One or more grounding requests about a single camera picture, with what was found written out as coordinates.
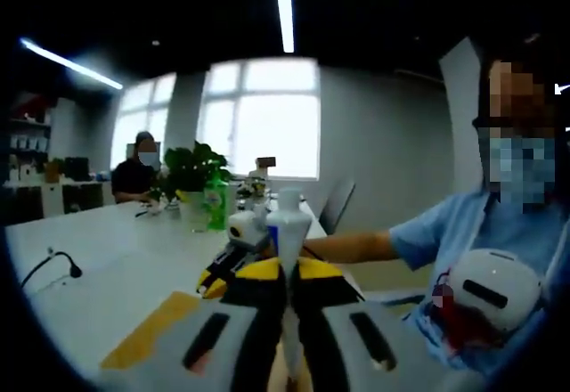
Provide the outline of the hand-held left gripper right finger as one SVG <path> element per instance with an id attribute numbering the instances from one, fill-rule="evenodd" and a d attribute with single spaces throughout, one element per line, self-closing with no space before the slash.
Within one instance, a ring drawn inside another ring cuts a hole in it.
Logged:
<path id="1" fill-rule="evenodd" d="M 484 390 L 480 374 L 438 362 L 421 334 L 361 298 L 336 266 L 299 258 L 291 291 L 314 390 Z"/>

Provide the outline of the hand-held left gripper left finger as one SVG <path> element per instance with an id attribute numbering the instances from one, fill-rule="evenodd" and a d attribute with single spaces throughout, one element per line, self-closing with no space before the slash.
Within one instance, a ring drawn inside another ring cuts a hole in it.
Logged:
<path id="1" fill-rule="evenodd" d="M 100 391 L 265 391 L 286 306 L 278 258 L 240 269 L 221 298 L 156 332 L 146 355 L 102 368 Z"/>

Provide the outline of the person's left hand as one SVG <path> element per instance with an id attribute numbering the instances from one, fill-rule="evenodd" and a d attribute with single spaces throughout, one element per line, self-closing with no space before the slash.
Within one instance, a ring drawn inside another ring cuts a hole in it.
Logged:
<path id="1" fill-rule="evenodd" d="M 267 384 L 269 392 L 285 392 L 287 389 L 288 370 L 283 353 L 282 345 L 276 347 L 276 353 L 270 377 Z M 297 377 L 296 391 L 313 392 L 311 373 L 308 370 L 306 359 L 303 355 L 300 358 L 299 374 Z"/>

